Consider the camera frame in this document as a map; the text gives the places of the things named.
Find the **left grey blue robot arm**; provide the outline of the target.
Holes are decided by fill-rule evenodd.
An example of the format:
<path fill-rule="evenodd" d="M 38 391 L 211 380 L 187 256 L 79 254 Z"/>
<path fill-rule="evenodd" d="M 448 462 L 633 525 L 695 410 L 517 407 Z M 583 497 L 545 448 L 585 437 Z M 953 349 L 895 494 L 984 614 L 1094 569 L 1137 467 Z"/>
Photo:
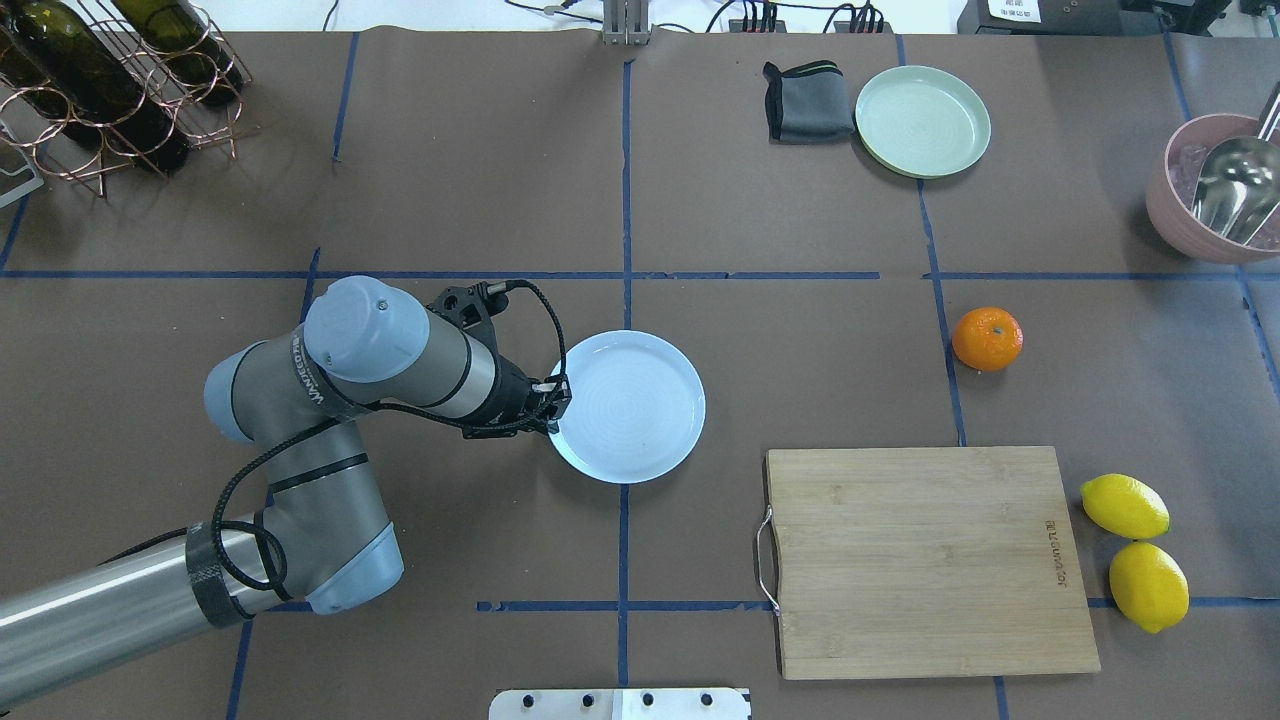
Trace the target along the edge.
<path fill-rule="evenodd" d="M 570 405 L 552 374 L 504 357 L 492 324 L 526 279 L 449 287 L 433 302 L 369 275 L 333 282 L 288 334 L 219 363 L 211 423 L 255 457 L 186 528 L 3 603 L 3 710 L 292 600 L 342 612 L 404 564 L 358 420 L 404 413 L 467 439 L 554 434 Z"/>

